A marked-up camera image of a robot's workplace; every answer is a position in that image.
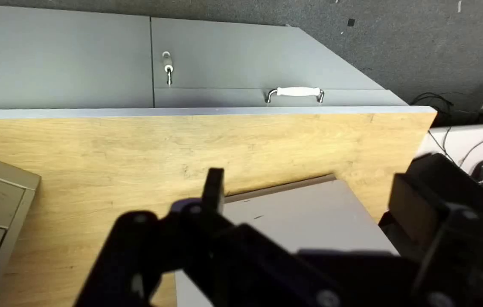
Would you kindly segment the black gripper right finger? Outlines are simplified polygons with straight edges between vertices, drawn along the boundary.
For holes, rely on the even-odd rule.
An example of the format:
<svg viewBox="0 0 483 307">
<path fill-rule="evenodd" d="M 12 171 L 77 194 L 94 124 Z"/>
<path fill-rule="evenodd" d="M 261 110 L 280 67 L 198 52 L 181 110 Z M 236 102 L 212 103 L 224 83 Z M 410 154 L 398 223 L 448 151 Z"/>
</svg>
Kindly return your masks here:
<svg viewBox="0 0 483 307">
<path fill-rule="evenodd" d="M 427 307 L 483 307 L 483 187 L 446 154 L 393 177 L 379 226 L 419 265 L 410 289 Z"/>
</svg>

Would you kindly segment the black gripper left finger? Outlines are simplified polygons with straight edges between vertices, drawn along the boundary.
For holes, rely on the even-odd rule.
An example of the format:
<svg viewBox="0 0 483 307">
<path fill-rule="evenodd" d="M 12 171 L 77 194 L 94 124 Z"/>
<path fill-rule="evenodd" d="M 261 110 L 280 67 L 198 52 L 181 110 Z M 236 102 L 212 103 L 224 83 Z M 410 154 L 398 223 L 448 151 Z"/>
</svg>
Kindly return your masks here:
<svg viewBox="0 0 483 307">
<path fill-rule="evenodd" d="M 75 307 L 149 307 L 162 274 L 183 270 L 214 293 L 209 235 L 224 204 L 226 170 L 207 171 L 200 197 L 176 200 L 164 218 L 154 211 L 120 214 L 75 299 Z"/>
</svg>

